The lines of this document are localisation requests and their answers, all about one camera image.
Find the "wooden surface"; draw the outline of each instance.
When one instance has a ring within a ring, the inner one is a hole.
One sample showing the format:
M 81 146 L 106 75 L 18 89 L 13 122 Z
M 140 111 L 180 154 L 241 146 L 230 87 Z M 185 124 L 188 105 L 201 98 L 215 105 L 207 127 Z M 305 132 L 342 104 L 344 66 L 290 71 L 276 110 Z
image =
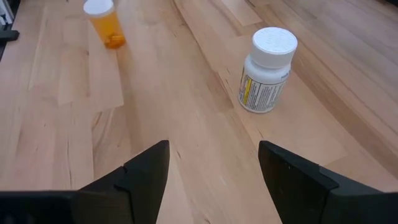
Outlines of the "wooden surface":
M 280 223 L 261 139 L 398 190 L 398 8 L 375 0 L 118 0 L 107 50 L 82 0 L 24 0 L 0 63 L 0 189 L 79 189 L 161 139 L 158 223 Z M 299 44 L 276 108 L 238 103 L 253 33 Z

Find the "white cap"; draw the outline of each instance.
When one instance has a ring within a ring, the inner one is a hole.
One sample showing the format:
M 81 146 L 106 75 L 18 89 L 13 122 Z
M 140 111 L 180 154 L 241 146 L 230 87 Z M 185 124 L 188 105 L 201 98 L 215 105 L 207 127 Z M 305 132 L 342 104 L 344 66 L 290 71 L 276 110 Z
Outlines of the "white cap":
M 282 68 L 291 63 L 297 38 L 288 30 L 267 27 L 253 35 L 251 58 L 266 68 Z
M 114 11 L 112 0 L 87 0 L 83 9 L 91 17 L 103 17 Z

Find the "pill bottle label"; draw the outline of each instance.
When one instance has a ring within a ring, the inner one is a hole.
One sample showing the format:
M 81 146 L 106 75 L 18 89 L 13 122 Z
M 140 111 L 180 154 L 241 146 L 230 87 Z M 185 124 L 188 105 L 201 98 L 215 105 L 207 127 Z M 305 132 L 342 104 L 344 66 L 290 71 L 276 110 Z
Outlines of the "pill bottle label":
M 273 109 L 286 80 L 276 84 L 259 83 L 243 74 L 239 100 L 253 111 L 264 112 Z

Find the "butcher block countertop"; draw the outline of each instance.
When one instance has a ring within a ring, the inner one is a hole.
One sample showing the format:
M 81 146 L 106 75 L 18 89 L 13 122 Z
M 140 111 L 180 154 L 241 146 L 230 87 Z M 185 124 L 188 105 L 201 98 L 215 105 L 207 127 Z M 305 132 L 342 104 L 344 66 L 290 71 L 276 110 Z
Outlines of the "butcher block countertop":
M 398 190 L 398 8 L 375 0 L 118 0 L 107 50 L 83 0 L 22 0 L 0 62 L 0 190 L 79 189 L 162 139 L 158 223 L 280 223 L 265 139 Z M 238 102 L 251 36 L 298 38 L 274 110 Z

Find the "prescription bottle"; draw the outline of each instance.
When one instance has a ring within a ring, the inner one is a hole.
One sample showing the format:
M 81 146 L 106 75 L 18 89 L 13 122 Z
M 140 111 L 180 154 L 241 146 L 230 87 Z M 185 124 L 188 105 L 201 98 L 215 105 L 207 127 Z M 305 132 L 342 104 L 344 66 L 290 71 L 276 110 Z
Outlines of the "prescription bottle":
M 245 109 L 266 113 L 275 107 L 289 76 L 296 48 L 296 37 L 282 28 L 267 27 L 253 35 L 238 96 Z
M 105 47 L 116 49 L 126 43 L 112 0 L 87 0 L 83 9 Z

